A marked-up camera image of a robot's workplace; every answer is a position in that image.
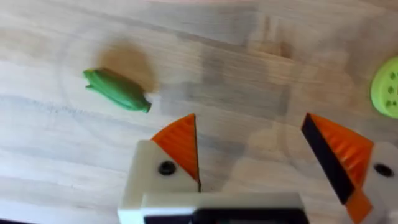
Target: black screw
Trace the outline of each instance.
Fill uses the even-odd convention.
[[[175,173],[177,168],[172,161],[163,161],[157,170],[162,175],[172,175]]]
[[[373,168],[378,174],[384,177],[391,178],[394,176],[394,171],[392,171],[392,169],[387,165],[377,163],[373,166]]]

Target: orange gripper pad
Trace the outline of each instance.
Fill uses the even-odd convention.
[[[310,116],[354,186],[361,188],[366,178],[373,142],[325,118],[314,114]]]
[[[373,209],[362,189],[355,189],[345,204],[348,214],[355,224],[361,223]]]
[[[152,140],[199,182],[195,115],[174,121],[159,131]]]

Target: black strip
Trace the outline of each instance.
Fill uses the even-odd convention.
[[[342,204],[345,204],[349,196],[354,192],[354,185],[309,114],[305,117],[302,132],[335,190],[338,199]]]
[[[189,224],[191,215],[151,216],[144,217],[145,224]]]
[[[0,224],[28,224],[28,223],[22,223],[22,222],[17,222],[17,221],[10,221],[10,220],[0,220]]]
[[[217,224],[221,221],[269,221],[286,224],[309,224],[299,208],[200,209],[193,214],[192,224]]]
[[[197,138],[197,116],[193,114],[195,118],[193,120],[193,126],[195,127],[195,147],[197,150],[197,176],[198,176],[198,192],[201,192],[201,182],[200,182],[200,175],[199,175],[199,152],[198,152],[198,138]]]

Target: black edge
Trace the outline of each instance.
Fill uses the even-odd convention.
[[[335,190],[338,199],[342,204],[345,204],[355,190],[354,185],[309,114],[305,117],[302,132]]]

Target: orange fin-shaped pad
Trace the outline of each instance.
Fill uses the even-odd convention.
[[[158,132],[152,140],[199,182],[195,115],[190,114]]]
[[[325,118],[314,114],[310,116],[355,187],[361,188],[368,170],[373,142]]]

